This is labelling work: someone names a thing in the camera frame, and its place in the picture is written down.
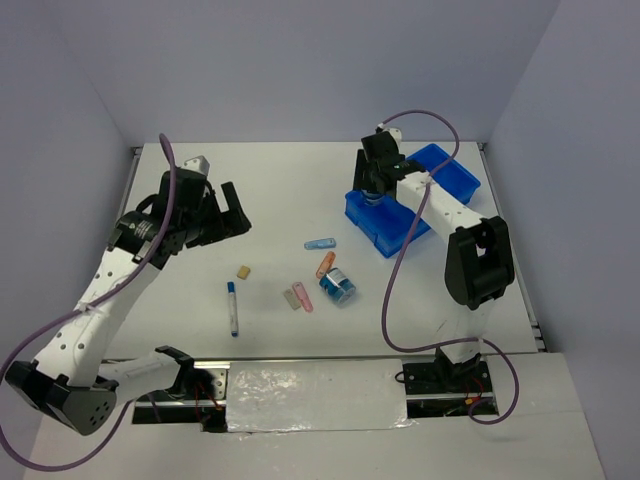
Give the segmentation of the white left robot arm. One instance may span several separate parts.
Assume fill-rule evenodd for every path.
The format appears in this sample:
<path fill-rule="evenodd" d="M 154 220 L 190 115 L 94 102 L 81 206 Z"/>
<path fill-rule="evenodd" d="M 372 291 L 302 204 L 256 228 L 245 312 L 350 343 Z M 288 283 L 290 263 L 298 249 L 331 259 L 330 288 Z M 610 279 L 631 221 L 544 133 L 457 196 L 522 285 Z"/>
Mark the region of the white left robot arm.
<path fill-rule="evenodd" d="M 118 219 L 78 315 L 32 361 L 15 361 L 6 373 L 32 407 L 83 436 L 101 428 L 118 405 L 148 393 L 164 391 L 175 399 L 215 393 L 214 376 L 171 346 L 135 360 L 103 361 L 129 312 L 172 256 L 251 227 L 232 183 L 221 186 L 228 206 L 222 211 L 204 174 L 178 169 L 173 204 L 170 181 L 163 174 L 158 193 Z"/>

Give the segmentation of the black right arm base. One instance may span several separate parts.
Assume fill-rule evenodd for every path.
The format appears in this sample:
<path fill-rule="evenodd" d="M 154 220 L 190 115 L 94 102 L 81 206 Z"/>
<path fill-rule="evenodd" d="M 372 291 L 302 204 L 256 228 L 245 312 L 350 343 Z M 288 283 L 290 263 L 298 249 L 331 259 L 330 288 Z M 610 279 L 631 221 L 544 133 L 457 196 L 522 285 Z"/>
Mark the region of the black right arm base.
<path fill-rule="evenodd" d="M 404 363 L 394 379 L 404 386 L 411 419 L 467 416 L 471 407 L 475 415 L 498 415 L 488 365 L 480 354 L 453 364 L 437 349 L 432 360 Z"/>

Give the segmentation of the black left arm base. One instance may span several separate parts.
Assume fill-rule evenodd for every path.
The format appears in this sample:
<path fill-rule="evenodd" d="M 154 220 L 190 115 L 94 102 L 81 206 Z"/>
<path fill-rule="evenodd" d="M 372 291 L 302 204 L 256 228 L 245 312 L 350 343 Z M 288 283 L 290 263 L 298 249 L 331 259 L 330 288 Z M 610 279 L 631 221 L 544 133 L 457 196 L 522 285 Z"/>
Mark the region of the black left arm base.
<path fill-rule="evenodd" d="M 201 432 L 226 433 L 229 366 L 203 361 L 195 363 L 195 370 L 179 393 L 156 390 L 139 397 L 134 403 L 131 423 L 186 425 Z"/>

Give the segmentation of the blue utility knife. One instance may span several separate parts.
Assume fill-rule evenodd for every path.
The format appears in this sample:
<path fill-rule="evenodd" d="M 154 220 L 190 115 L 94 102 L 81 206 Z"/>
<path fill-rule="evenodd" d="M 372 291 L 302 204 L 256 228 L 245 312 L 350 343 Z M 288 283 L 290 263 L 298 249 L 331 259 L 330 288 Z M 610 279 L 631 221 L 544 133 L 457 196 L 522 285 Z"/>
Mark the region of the blue utility knife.
<path fill-rule="evenodd" d="M 323 250 L 323 249 L 331 249 L 335 248 L 337 242 L 334 238 L 323 238 L 323 239 L 315 239 L 310 240 L 304 243 L 304 248 L 306 250 Z"/>

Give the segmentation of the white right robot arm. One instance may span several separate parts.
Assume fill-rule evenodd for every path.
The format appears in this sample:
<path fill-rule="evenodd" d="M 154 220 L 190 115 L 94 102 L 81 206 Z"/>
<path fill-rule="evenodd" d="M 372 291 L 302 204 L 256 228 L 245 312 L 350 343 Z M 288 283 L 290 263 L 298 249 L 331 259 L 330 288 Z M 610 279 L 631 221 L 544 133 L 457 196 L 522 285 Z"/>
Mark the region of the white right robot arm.
<path fill-rule="evenodd" d="M 485 347 L 491 313 L 515 278 L 505 221 L 470 209 L 398 152 L 381 193 L 354 188 L 355 142 L 216 143 L 209 180 L 232 183 L 251 222 L 208 246 L 198 268 L 204 354 L 447 358 L 436 383 L 457 391 Z"/>

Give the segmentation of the blue tape roll jar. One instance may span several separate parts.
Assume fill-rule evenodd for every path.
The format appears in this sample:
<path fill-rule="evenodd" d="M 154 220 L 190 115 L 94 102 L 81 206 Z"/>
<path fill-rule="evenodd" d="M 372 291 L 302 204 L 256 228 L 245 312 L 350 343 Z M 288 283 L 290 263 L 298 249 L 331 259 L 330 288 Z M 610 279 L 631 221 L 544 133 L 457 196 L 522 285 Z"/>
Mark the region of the blue tape roll jar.
<path fill-rule="evenodd" d="M 320 288 L 338 307 L 344 307 L 356 294 L 356 286 L 338 268 L 332 267 L 319 280 Z"/>

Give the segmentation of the blue capped white marker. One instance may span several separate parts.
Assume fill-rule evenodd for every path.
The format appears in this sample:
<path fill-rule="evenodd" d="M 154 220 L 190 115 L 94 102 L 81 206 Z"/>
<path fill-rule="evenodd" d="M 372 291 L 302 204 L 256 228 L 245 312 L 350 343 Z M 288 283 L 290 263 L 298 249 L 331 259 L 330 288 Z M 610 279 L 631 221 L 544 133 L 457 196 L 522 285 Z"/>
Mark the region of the blue capped white marker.
<path fill-rule="evenodd" d="M 227 283 L 227 292 L 228 292 L 230 333 L 233 338 L 237 338 L 239 335 L 239 320 L 238 320 L 236 288 L 235 288 L 234 282 L 229 281 Z"/>

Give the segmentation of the pink utility knife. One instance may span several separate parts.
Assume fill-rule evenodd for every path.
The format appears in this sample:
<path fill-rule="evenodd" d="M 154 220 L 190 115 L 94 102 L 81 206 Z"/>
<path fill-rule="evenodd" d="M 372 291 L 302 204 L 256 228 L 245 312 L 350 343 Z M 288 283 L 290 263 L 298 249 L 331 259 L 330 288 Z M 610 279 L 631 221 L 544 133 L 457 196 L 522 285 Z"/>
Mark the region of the pink utility knife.
<path fill-rule="evenodd" d="M 292 284 L 292 289 L 304 311 L 311 313 L 314 308 L 305 286 L 301 282 L 294 282 Z"/>

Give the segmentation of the grey metal blade case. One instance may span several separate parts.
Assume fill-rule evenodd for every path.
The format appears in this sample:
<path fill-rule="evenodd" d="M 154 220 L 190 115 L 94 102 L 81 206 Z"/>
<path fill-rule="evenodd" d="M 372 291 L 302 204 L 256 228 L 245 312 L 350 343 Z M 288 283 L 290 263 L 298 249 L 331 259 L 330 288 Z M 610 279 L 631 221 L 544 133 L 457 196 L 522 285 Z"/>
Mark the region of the grey metal blade case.
<path fill-rule="evenodd" d="M 292 289 L 286 289 L 283 292 L 283 296 L 292 310 L 297 310 L 301 307 L 300 301 Z"/>

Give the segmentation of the tan eraser block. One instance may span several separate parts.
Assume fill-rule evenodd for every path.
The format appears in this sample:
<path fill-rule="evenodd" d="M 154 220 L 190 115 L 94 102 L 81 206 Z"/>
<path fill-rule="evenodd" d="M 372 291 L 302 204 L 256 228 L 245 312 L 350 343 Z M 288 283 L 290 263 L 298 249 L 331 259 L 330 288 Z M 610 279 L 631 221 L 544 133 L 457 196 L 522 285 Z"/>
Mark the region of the tan eraser block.
<path fill-rule="evenodd" d="M 241 279 L 246 279 L 250 274 L 250 268 L 247 266 L 242 266 L 237 273 L 237 276 Z"/>

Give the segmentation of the orange utility knife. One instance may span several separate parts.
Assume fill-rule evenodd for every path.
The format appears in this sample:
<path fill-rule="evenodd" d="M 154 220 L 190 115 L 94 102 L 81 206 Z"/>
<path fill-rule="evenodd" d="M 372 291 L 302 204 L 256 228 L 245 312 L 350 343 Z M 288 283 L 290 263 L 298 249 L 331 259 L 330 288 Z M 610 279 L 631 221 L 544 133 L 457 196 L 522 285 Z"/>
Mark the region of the orange utility knife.
<path fill-rule="evenodd" d="M 321 264 L 316 270 L 317 279 L 321 279 L 328 272 L 328 270 L 333 266 L 335 258 L 336 254 L 333 251 L 329 251 L 326 253 Z"/>

